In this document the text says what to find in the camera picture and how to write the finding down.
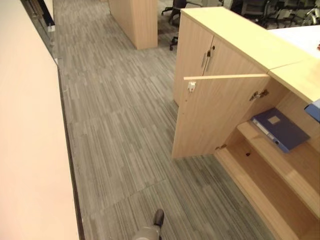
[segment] wooden panel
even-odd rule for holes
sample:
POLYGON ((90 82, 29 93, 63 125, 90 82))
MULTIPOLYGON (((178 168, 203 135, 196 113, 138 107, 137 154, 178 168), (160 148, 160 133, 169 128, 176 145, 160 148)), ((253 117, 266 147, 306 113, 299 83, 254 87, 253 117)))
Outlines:
POLYGON ((178 105, 184 77, 203 75, 207 62, 206 53, 212 41, 212 33, 181 16, 173 85, 173 99, 178 105))
POLYGON ((308 103, 289 91, 276 108, 305 131, 310 136, 308 143, 320 152, 320 124, 305 112, 307 105, 308 103))
POLYGON ((317 222, 282 179, 246 142, 215 156, 277 239, 297 240, 317 222))
POLYGON ((252 147, 320 217, 320 155, 308 143, 283 153, 251 122, 238 127, 252 147))
POLYGON ((186 8, 181 12, 264 71, 310 58, 303 50, 224 7, 186 8))
POLYGON ((268 74, 307 103, 320 99, 320 59, 271 69, 268 74))
POLYGON ((110 13, 128 36, 135 44, 135 33, 132 13, 132 0, 109 0, 110 13))
POLYGON ((319 240, 320 239, 320 221, 317 221, 310 230, 301 238, 301 240, 319 240))
POLYGON ((255 102, 249 101, 253 93, 262 91, 270 81, 266 74, 185 79, 173 142, 173 158, 212 154, 216 147, 225 143, 255 102), (189 81, 196 81, 192 93, 187 89, 189 81))
POLYGON ((110 12, 137 49, 158 45, 156 0, 109 0, 110 12))
POLYGON ((213 39, 210 51, 211 57, 204 70, 205 76, 266 73, 218 37, 213 39))
POLYGON ((135 46, 139 49, 158 46, 158 1, 131 0, 135 46))

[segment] desk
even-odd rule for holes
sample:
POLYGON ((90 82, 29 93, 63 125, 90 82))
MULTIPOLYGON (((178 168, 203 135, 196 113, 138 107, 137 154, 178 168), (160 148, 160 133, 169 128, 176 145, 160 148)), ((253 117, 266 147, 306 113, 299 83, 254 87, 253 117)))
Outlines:
POLYGON ((158 0, 109 0, 109 8, 138 50, 158 46, 158 0))
POLYGON ((320 60, 223 7, 181 12, 172 157, 213 154, 276 239, 319 239, 320 125, 304 107, 320 60), (288 154, 250 121, 273 107, 310 136, 288 154))
POLYGON ((320 59, 320 50, 317 49, 318 44, 320 44, 320 25, 288 27, 269 31, 320 59))

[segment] wooden partition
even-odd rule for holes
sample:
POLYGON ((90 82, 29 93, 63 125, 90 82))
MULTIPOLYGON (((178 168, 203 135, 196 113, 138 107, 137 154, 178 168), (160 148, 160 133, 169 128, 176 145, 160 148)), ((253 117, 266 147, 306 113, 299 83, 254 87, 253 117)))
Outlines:
POLYGON ((109 0, 109 8, 138 50, 158 45, 157 0, 109 0))

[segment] floor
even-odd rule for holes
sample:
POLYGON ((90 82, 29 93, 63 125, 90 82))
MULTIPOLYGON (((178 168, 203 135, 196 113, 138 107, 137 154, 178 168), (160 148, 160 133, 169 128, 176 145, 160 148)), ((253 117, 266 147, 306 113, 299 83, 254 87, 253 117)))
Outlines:
MULTIPOLYGON (((159 1, 159 11, 171 0, 159 1)), ((129 240, 165 211, 164 240, 271 240, 217 160, 171 159, 177 29, 135 50, 99 0, 55 0, 56 54, 86 240, 129 240)))

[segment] white desk top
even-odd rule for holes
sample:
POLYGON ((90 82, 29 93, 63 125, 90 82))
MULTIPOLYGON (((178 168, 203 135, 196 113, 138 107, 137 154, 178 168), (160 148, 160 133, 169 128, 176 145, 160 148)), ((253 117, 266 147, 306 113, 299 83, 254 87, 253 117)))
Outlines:
POLYGON ((320 50, 317 49, 318 44, 320 44, 320 25, 280 28, 269 31, 320 59, 320 50))

